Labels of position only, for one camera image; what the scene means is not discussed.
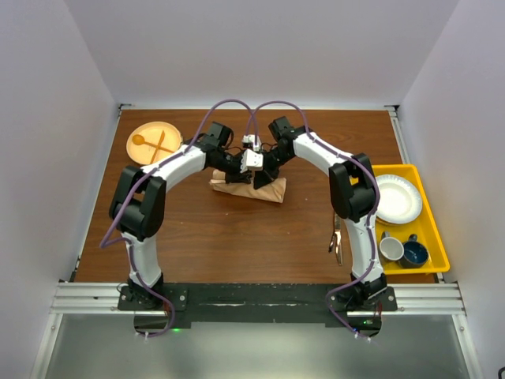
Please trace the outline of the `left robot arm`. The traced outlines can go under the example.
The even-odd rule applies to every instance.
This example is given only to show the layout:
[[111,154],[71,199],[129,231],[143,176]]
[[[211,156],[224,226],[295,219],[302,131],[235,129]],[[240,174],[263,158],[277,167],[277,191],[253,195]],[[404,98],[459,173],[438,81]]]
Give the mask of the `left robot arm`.
[[183,142],[168,156],[122,170],[109,209],[112,224],[100,245],[125,243],[129,260],[127,294],[146,310],[168,310],[171,306],[163,290],[156,245],[168,190],[209,167],[239,175],[241,154],[228,152],[233,139],[230,127],[213,122],[207,132]]

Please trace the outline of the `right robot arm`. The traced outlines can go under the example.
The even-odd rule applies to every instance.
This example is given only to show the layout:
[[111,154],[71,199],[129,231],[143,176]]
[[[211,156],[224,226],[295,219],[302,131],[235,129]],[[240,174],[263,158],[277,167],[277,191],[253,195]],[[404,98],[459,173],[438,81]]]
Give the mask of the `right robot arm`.
[[262,152],[263,170],[254,174],[253,187],[258,190],[272,183],[279,168],[294,157],[328,176],[331,205],[346,225],[353,259],[352,281],[342,290],[358,309],[370,310],[386,290],[387,280],[378,258],[375,222],[380,194],[369,157],[339,150],[311,129],[293,127],[286,117],[275,119],[268,129],[276,146]]

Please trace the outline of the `beige cloth napkin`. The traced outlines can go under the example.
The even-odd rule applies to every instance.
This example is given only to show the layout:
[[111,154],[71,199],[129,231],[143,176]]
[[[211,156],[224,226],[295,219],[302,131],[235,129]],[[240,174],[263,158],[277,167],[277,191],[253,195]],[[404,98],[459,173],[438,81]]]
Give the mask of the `beige cloth napkin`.
[[213,170],[210,187],[217,192],[228,193],[236,197],[246,197],[273,203],[283,203],[286,192],[286,178],[277,178],[273,182],[255,189],[253,183],[226,182],[225,173]]

